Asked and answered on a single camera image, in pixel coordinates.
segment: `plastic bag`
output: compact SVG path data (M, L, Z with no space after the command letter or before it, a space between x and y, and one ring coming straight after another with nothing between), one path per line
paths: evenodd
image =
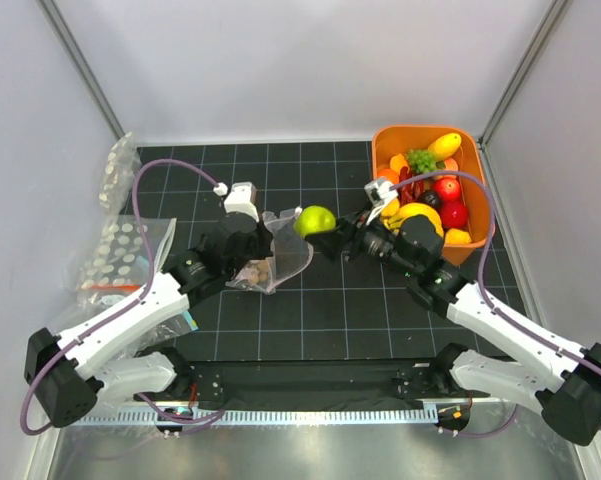
M175 219L142 219L147 240L158 272L167 259L175 235ZM79 325L115 305L141 288L149 278L149 262L135 217L111 216L92 252L83 259L77 278L71 284L76 292L75 304L57 318L50 330L56 333ZM129 344L115 358L128 358L138 351L196 330L197 325L186 312L160 325Z
M98 195L105 212L114 215L122 210L141 165L134 134L129 132L116 142L107 157Z
M236 278L227 282L228 287L272 294L278 285L309 266L313 247L293 229L301 211L284 210L279 218L271 212L262 214L265 227L273 234L273 257L249 262Z

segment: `food item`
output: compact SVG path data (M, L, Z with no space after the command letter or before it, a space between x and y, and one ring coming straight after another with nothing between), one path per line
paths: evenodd
M414 174L435 172L438 170L435 155L427 150L409 150L408 161Z
M455 202L462 196L462 189L460 188L460 182L454 178L441 178L436 180L431 187L435 191L443 202Z
M403 167L400 172L400 182L407 180L413 176L412 171L409 167ZM408 185L404 185L398 189L398 198L400 199L400 205L406 205L407 203L415 202L416 198L424 190L424 184L422 180L416 180Z
M380 212L380 216L382 218L389 218L389 217L394 216L396 213L398 213L398 210L400 210L400 200L398 200L397 198L394 198L393 200L391 200L389 202L389 205L384 207L382 212Z
M408 167L407 159L404 157L404 154L399 153L398 155L394 155L389 160L389 168L396 173L400 173L402 171L402 167Z
M464 228L469 220L469 209L462 202L449 202L440 208L442 226L446 228Z
M386 178L394 185L396 183L398 183L398 181L400 180L400 176L396 172L391 170L390 168L384 168L384 169L380 170L378 172L378 176L376 178L380 178L380 177Z
M438 162L438 168L440 170L452 170L454 172L457 172L459 170L458 168L458 162L456 162L453 158L447 158L444 162ZM457 178L456 175L436 175L435 177L436 180L440 180L441 178Z
M457 133L448 133L441 136L427 148L434 155L436 161L440 162L445 158L453 156L460 148L462 137Z
M438 215L438 212L436 212L433 208L431 208L429 205L425 205L424 203L414 202L400 207L398 213L386 220L384 225L389 230L395 230L400 228L407 218L415 217L416 215L424 215L427 217L436 228L436 233L441 237L444 235L440 215Z
M438 193L435 192L434 190L426 190L426 191L422 192L418 196L417 201L419 203L424 203L425 205L429 205L431 208L433 208L435 210L440 210L440 207L442 206L442 199L440 198L440 195L438 195Z
M471 243L471 235L464 230L450 228L444 236L444 243L449 245L466 245Z
M336 228L336 217L331 210L312 205L302 210L293 224L293 229L302 238L312 233L328 232Z

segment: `black table surface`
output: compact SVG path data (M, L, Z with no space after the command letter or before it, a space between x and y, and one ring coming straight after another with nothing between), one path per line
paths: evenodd
M230 185L250 181L260 210L323 205L338 215L364 205L369 142L144 147L143 163L174 158L202 166ZM186 169L155 167L143 177L145 218L177 218L172 252L197 244L222 214L209 185ZM463 264L475 276L480 251ZM485 282L512 308L524 305L499 232ZM404 278L366 258L330 262L320 253L272 295L226 290L192 310L199 330L170 343L190 361L342 360L433 357L449 342L502 355L473 332L416 305Z

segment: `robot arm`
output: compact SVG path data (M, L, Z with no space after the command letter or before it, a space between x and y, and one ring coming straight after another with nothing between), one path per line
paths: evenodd
M138 392L172 391L179 396L191 384L191 369L175 349L145 357L111 358L142 334L202 300L220 293L225 283L251 260L272 255L273 236L253 205L250 183L232 187L226 215L200 244L177 255L156 273L151 291L133 308L71 349L42 379L36 397L55 427L86 415L98 403ZM88 321L52 336L43 328L29 338L25 379L29 384L57 352L93 325L137 302L142 290Z
M374 217L391 200L380 178L365 187L370 208L331 219L305 209L296 231L323 254L348 261L364 254L405 275L406 290L422 307L461 325L488 340L518 363L484 357L467 347L450 344L431 362L428 375L442 392L458 387L504 398L540 414L559 435L588 445L601 427L601 377L560 354L576 352L601 367L601 345L589 349L559 337L509 308L491 294L489 298L516 323L556 344L555 351L531 339L489 308L477 283L442 258L444 240L424 216L408 218L397 234ZM312 226L335 225L315 229Z

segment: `white bracket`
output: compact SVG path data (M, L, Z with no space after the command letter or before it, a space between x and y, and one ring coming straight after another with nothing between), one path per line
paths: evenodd
M364 191L367 192L367 197L373 204L369 218L367 218L367 225L378 217L394 198L398 198L398 192L390 190L392 186L393 183L384 177L377 178L364 186Z
M512 317L517 323L550 340L560 348L582 356L582 353L580 353L582 346L578 343L566 340L545 330L540 325L502 303L490 293L489 298L494 302L496 307ZM473 283L464 286L458 292L457 299L456 303L450 304L447 310L449 320L477 333L503 352L511 355L511 357L524 365L530 373L537 377L536 381L540 385L546 386L552 392L558 391L564 383L564 379L561 376L562 372L572 372L578 365L577 362L529 338L520 330L507 323L499 315L493 313L485 304L477 284Z
M224 210L227 213L245 213L258 222L260 217L255 206L256 193L256 187L251 182L234 183L231 193L224 201Z
M143 286L88 321L60 332L58 346L64 348L96 323L136 301L144 288ZM187 310L189 299L178 291L179 288L180 284L170 274L156 273L151 292L142 302L93 332L67 353L68 360L75 359L78 362L76 372L85 380L91 378L105 362L143 333Z
M95 374L104 383L98 391L98 403L89 412L92 416L116 413L110 405L121 405L138 392L162 392L176 378L171 361L162 353L107 362Z
M477 390L515 402L540 415L542 406L535 392L544 390L528 368L517 363L502 362L480 355L474 350L463 352L453 362L451 376L465 390Z

